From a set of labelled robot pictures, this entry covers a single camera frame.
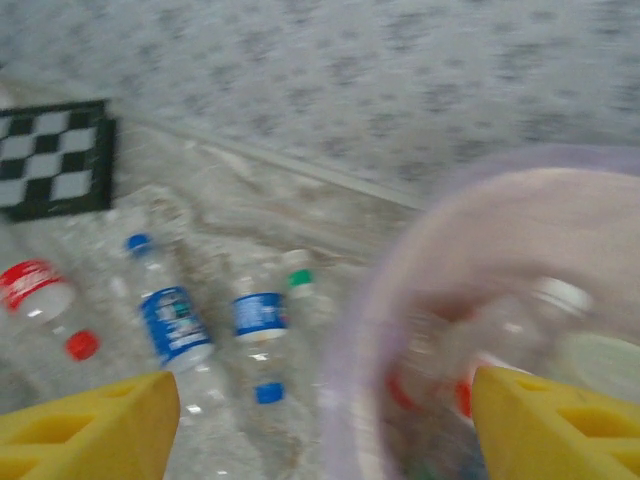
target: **black and white checkerboard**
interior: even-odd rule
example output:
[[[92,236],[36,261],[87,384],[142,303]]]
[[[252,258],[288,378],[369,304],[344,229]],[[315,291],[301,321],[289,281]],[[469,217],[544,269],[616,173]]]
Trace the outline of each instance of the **black and white checkerboard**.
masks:
[[[109,208],[114,127],[103,101],[0,111],[0,209],[27,220]]]

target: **patterned wall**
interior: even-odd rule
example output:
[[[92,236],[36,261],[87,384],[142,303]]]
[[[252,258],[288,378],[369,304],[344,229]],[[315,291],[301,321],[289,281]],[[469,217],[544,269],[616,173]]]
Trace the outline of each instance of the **patterned wall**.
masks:
[[[0,3],[10,63],[409,191],[512,145],[640,143],[640,0]]]

